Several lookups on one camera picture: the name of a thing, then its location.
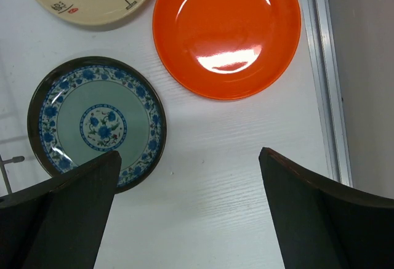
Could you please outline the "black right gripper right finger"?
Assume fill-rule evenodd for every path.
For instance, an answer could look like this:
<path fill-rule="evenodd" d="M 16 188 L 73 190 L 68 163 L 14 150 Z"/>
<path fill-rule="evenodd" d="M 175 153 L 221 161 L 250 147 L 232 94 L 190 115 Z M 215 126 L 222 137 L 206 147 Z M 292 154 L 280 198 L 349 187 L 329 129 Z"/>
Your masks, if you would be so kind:
<path fill-rule="evenodd" d="M 286 268 L 393 268 L 393 200 L 310 171 L 271 148 L 260 169 Z"/>

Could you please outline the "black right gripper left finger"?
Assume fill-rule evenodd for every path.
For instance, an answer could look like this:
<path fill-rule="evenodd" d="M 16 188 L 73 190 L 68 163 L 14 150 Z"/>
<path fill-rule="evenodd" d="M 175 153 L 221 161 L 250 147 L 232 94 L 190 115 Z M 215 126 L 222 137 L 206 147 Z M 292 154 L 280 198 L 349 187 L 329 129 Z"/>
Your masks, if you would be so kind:
<path fill-rule="evenodd" d="M 93 268 L 121 157 L 106 152 L 1 197 L 1 268 Z"/>

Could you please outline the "blue floral plate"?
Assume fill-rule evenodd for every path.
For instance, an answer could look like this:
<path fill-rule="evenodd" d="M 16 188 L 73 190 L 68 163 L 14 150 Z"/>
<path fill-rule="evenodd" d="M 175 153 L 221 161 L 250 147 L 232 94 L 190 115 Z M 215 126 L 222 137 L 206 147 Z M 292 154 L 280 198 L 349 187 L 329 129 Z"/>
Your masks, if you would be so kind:
<path fill-rule="evenodd" d="M 167 137 L 154 87 L 133 67 L 99 56 L 67 61 L 40 82 L 27 129 L 36 159 L 53 177 L 117 151 L 122 159 L 118 193 L 153 172 Z"/>

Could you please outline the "orange plate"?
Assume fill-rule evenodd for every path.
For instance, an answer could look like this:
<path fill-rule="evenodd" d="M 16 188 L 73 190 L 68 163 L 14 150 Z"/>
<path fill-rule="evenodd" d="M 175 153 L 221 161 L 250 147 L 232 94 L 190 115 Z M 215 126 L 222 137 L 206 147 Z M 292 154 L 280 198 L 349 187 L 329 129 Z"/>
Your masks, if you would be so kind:
<path fill-rule="evenodd" d="M 153 39 L 184 88 L 238 100 L 273 84 L 299 45 L 298 0 L 156 0 Z"/>

